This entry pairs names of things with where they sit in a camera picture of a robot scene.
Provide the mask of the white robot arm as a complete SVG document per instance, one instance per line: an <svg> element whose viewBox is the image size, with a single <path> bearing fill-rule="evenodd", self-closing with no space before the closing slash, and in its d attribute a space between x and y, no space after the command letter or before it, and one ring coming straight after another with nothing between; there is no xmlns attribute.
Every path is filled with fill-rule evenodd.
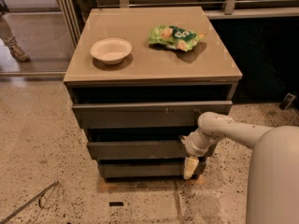
<svg viewBox="0 0 299 224"><path fill-rule="evenodd" d="M299 224L299 127L246 124L205 112L197 129L180 137L187 151L186 179L198 159L224 137L252 150L246 224Z"/></svg>

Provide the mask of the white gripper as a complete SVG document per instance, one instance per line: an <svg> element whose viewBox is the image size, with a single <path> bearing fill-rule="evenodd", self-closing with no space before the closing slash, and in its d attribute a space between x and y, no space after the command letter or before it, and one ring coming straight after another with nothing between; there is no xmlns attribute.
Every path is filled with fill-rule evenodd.
<svg viewBox="0 0 299 224"><path fill-rule="evenodd" d="M185 158L183 177L188 180L195 174L196 168L199 164L197 157L203 157L208 149L217 144L221 138L215 135L203 133L200 128L197 128L189 135L181 135L179 137L181 143L185 146L190 157Z"/></svg>

